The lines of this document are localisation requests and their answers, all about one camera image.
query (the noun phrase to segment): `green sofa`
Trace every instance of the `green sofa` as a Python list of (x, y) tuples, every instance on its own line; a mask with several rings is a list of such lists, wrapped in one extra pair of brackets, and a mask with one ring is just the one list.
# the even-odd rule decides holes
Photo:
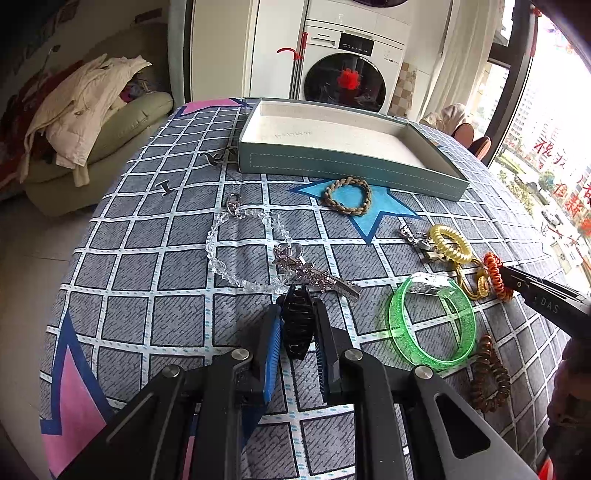
[(24, 189), (33, 204), (47, 216), (63, 215), (98, 203), (123, 164), (145, 145), (172, 110), (165, 24), (137, 25), (121, 31), (95, 45), (84, 61), (103, 53), (127, 58), (142, 55), (152, 66), (141, 70), (138, 76), (159, 91), (128, 103), (103, 125), (87, 162), (90, 184), (76, 187), (72, 170), (31, 159)]

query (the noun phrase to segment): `green bracelet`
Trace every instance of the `green bracelet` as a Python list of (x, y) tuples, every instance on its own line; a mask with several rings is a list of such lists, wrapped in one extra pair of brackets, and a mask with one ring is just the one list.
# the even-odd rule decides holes
[[(455, 310), (454, 313), (457, 313), (460, 321), (460, 345), (452, 359), (441, 360), (429, 355), (413, 338), (404, 309), (407, 292), (435, 295), (442, 303), (447, 301)], [(443, 275), (415, 273), (408, 277), (390, 301), (388, 321), (394, 343), (404, 358), (413, 365), (428, 365), (436, 371), (463, 362), (470, 355), (476, 342), (476, 319), (470, 300), (457, 283)]]

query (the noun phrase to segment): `floor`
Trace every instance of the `floor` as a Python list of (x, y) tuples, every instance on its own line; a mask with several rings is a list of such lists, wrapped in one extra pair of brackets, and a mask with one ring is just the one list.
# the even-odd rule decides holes
[(92, 208), (43, 216), (24, 196), (0, 202), (0, 422), (39, 480), (39, 362), (47, 318)]

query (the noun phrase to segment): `box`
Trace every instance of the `box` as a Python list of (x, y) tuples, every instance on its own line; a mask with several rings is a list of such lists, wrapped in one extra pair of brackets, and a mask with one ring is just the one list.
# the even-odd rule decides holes
[(240, 135), (243, 173), (352, 176), (457, 201), (466, 177), (412, 124), (353, 108), (261, 99)]

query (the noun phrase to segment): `tablecloth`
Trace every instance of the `tablecloth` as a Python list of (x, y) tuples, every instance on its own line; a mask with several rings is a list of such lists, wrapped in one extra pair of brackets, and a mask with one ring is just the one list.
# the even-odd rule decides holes
[[(506, 265), (564, 280), (531, 217), (506, 187), (455, 140), (422, 125), (416, 127), (440, 145), (470, 187), (459, 202), (393, 190), (419, 218), (383, 216), (370, 243), (351, 221), (298, 191), (320, 179), (241, 174), (231, 155), (218, 165), (208, 163), (201, 153), (237, 146), (254, 103), (176, 112), (125, 164), (96, 208), (46, 331), (41, 429), (53, 475), (164, 365), (209, 364), (239, 346), (241, 334), (274, 301), (232, 288), (208, 268), (206, 235), (230, 193), (239, 193), (245, 208), (278, 212), (304, 246), (307, 261), (363, 288), (357, 304), (334, 292), (319, 296), (332, 325), (345, 328), (353, 345), (386, 365), (411, 368), (387, 330), (392, 292), (416, 271), (446, 271), (442, 263), (421, 263), (418, 251), (398, 234), (401, 222), (415, 232), (435, 223), (452, 226), (481, 258), (493, 251)], [(169, 194), (160, 185), (164, 180)], [(268, 283), (276, 273), (272, 246), (278, 240), (256, 218), (230, 221), (217, 236), (217, 256), (239, 277)], [(475, 270), (466, 272), (473, 282)], [(457, 329), (441, 304), (422, 299), (406, 307), (421, 345), (435, 356), (451, 355)], [(566, 337), (519, 296), (501, 303), (492, 295), (474, 307), (478, 335), (493, 336), (511, 376), (508, 404), (484, 418), (535, 467)], [(441, 372), (464, 398), (473, 361)], [(485, 391), (495, 391), (492, 381)], [(411, 478), (405, 438), (403, 444)], [(312, 351), (293, 362), (282, 353), (276, 391), (241, 464), (243, 478), (354, 477), (352, 407), (323, 404)]]

